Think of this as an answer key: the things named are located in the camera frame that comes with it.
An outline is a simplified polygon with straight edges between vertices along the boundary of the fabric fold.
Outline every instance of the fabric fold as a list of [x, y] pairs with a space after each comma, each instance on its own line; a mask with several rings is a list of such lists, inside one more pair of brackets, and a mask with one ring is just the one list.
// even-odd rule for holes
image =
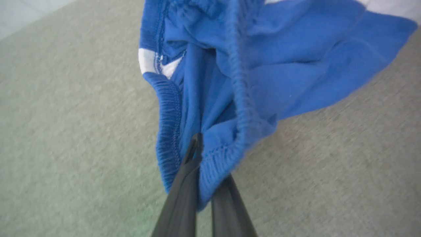
[[384, 69], [417, 29], [421, 3], [405, 0], [405, 18], [375, 1], [146, 0], [139, 62], [160, 102], [166, 191], [193, 134], [204, 142], [201, 210], [278, 120], [334, 104]]

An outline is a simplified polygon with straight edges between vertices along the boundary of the floor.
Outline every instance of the floor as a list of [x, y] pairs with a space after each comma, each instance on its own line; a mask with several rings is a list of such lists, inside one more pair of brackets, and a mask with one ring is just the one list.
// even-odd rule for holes
[[[0, 41], [0, 236], [147, 237], [165, 200], [143, 1], [83, 0]], [[261, 237], [421, 236], [421, 30], [368, 85], [278, 124], [233, 176]], [[211, 236], [209, 209], [198, 236]]]
[[0, 40], [74, 0], [0, 0]]

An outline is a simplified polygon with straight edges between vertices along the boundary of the blue fabric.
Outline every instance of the blue fabric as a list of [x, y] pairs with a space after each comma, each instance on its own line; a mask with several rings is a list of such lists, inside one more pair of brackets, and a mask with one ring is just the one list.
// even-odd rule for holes
[[[417, 24], [354, 0], [146, 0], [143, 77], [160, 102], [157, 159], [168, 192], [203, 133], [199, 209], [277, 121], [336, 103], [397, 55]], [[181, 59], [170, 78], [162, 68]]]

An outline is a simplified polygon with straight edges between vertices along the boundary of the gray carpet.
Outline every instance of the gray carpet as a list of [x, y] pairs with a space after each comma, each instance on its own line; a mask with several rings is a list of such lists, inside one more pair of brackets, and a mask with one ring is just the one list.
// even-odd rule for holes
[[[142, 5], [77, 1], [0, 42], [1, 237], [151, 233], [165, 194]], [[260, 236], [421, 236], [420, 55], [418, 31], [363, 89], [248, 154], [234, 177]]]

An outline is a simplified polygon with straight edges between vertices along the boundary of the white wall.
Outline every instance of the white wall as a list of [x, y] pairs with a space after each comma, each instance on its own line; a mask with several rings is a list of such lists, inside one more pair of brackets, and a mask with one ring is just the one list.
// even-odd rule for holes
[[75, 0], [0, 0], [0, 40]]

